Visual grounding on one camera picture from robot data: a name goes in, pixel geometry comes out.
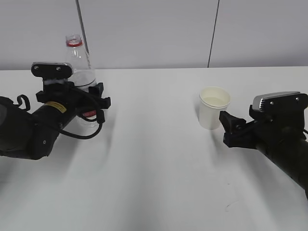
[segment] wall seam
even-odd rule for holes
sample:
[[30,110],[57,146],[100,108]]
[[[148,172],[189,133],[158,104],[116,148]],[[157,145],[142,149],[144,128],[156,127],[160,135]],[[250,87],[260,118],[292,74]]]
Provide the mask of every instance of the wall seam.
[[80,29],[81,29],[81,33],[82,33],[82,37],[83,37],[83,43],[85,44],[86,51],[89,53],[88,42],[87,42],[85,27],[84,27],[84,25],[83,25],[83,20],[82,20],[82,15],[81,15],[81,9],[80,9],[80,5],[79,5],[79,0],[76,0],[76,6],[77,6],[77,12],[78,12],[79,23],[80,23]]
[[210,61],[211,61],[211,56],[212,56],[212,48],[213,48],[213,42],[214,42],[215,30],[216,30],[216,23],[217,23],[217,17],[218,17],[218,10],[219,10],[219,3],[220,3],[220,0],[218,0],[218,3],[217,3],[216,16],[215,16],[215,22],[214,22],[214,28],[213,28],[213,36],[212,36],[212,41],[211,41],[210,54],[208,56],[207,68],[210,67]]

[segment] water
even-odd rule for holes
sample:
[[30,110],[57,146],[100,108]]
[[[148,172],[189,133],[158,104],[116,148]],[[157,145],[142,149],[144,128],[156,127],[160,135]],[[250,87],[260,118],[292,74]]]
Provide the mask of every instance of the water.
[[222,107],[226,105],[226,102],[216,97],[203,98],[204,102],[214,107]]

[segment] black cable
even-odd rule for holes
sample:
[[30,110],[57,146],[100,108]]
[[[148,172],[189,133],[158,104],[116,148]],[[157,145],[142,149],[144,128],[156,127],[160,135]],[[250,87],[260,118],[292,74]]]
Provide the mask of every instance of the black cable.
[[[98,124],[99,124],[99,127],[97,128],[97,130],[92,133],[91,135],[88,135],[88,136],[81,136],[81,135],[77,135],[77,134],[74,134],[74,133],[71,133],[71,132],[68,132],[68,131],[65,131],[65,130],[62,130],[58,127],[54,127],[48,123],[46,123],[45,121],[43,120],[40,120],[40,118],[35,118],[38,122],[42,123],[43,125],[59,132],[60,134],[63,134],[63,135],[66,135],[68,137],[72,137],[72,138],[75,138],[75,139],[80,139],[80,140],[89,140],[93,137],[95,137],[101,130],[102,130],[102,127],[103,127],[103,122],[104,122],[104,116],[103,116],[103,113],[101,111],[101,108],[100,106],[98,105],[98,103],[94,100],[93,97],[89,96],[87,92],[83,91],[83,90],[80,90],[78,88],[75,88],[75,87],[72,87],[71,90],[73,91],[76,91],[82,95],[84,95],[86,98],[88,98],[92,103],[93,103],[93,106],[94,106],[94,109],[96,111],[96,118],[91,120],[91,119],[87,119],[85,118],[83,115],[81,116],[83,119],[85,119],[86,121],[88,122],[94,122],[96,121]],[[75,116],[77,116],[78,114],[80,114],[80,112],[82,111],[85,111],[85,110],[89,110],[89,108],[92,109],[92,107],[82,107],[82,108],[79,108],[78,110],[76,110],[75,112]]]

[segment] white wall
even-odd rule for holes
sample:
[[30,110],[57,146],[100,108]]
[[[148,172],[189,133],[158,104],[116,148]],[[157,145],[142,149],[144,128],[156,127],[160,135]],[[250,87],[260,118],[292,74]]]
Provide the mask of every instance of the white wall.
[[64,61],[66,34],[81,33],[75,0],[1,0],[0,69]]
[[308,65],[307,0],[221,0],[210,67]]
[[[205,67],[218,0],[79,0],[96,68]],[[221,0],[210,67],[308,65],[308,1]],[[75,0],[2,0],[0,70],[64,61]]]
[[205,67],[217,0],[79,0],[96,68]]

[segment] cup rim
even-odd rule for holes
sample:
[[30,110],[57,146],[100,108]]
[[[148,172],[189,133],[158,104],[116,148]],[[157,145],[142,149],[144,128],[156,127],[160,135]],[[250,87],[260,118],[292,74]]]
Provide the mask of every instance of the cup rim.
[[[228,96],[229,96],[229,98],[230,98],[229,102],[228,102],[227,104],[225,104],[225,105],[223,105],[223,106],[219,106],[219,107],[208,104],[208,103],[205,102],[205,101],[203,100],[203,98],[201,97],[201,93],[202,93],[205,89],[207,89],[207,88],[217,88],[217,89],[223,90],[225,93],[228,94]],[[223,88],[221,88],[221,87],[216,87],[216,86],[208,86],[208,87],[206,87],[206,88],[203,88],[203,89],[201,90],[200,94],[199,94],[199,98],[200,98],[201,102],[202,102],[204,105],[206,105],[206,106],[208,106],[208,107],[210,107],[210,108],[214,108],[214,109],[221,109],[221,108],[227,107],[227,106],[230,104],[230,102],[231,102],[231,96],[230,96],[230,94],[229,94],[226,90],[224,90]]]

